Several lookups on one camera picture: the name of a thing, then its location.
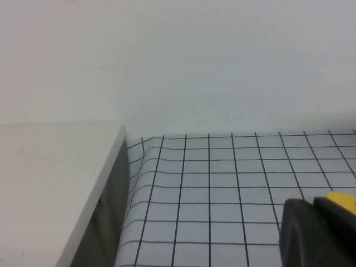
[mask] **white table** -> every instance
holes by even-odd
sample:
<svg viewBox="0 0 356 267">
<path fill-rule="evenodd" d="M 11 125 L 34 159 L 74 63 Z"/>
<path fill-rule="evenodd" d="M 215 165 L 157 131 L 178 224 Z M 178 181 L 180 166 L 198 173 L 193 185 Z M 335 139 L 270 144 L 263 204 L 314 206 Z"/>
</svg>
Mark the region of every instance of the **white table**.
<svg viewBox="0 0 356 267">
<path fill-rule="evenodd" d="M 69 266 L 125 133 L 121 122 L 0 126 L 0 266 Z"/>
</svg>

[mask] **black object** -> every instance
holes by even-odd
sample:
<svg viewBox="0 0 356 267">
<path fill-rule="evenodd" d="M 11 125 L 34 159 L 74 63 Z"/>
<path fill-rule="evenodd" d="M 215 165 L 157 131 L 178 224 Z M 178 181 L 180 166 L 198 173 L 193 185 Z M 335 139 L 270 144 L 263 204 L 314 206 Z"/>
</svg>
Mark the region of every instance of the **black object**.
<svg viewBox="0 0 356 267">
<path fill-rule="evenodd" d="M 325 197 L 288 199 L 279 249 L 283 267 L 356 266 L 356 216 Z"/>
</svg>

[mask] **yellow clip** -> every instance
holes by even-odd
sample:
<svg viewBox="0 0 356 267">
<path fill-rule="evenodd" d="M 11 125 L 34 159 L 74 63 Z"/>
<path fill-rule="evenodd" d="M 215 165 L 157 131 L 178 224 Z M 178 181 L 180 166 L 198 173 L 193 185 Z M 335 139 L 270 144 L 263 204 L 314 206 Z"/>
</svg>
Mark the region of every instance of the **yellow clip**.
<svg viewBox="0 0 356 267">
<path fill-rule="evenodd" d="M 355 199 L 352 194 L 330 191 L 327 192 L 327 199 L 330 199 L 348 211 L 355 213 Z"/>
</svg>

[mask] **white wall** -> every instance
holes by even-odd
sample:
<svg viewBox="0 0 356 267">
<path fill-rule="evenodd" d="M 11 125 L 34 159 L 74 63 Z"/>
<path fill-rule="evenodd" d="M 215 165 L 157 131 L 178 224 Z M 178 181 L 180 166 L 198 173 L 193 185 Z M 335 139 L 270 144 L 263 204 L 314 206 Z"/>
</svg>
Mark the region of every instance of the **white wall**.
<svg viewBox="0 0 356 267">
<path fill-rule="evenodd" d="M 356 125 L 354 0 L 4 2 L 2 123 L 120 114 L 132 138 Z"/>
</svg>

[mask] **grid paper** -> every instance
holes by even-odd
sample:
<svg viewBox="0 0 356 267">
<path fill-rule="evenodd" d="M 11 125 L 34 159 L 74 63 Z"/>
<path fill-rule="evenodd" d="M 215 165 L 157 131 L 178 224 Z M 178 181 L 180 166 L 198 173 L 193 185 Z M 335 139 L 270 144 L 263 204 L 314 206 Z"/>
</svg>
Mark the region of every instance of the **grid paper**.
<svg viewBox="0 0 356 267">
<path fill-rule="evenodd" d="M 356 193 L 354 130 L 152 137 L 128 154 L 115 267 L 278 267 L 286 199 Z"/>
</svg>

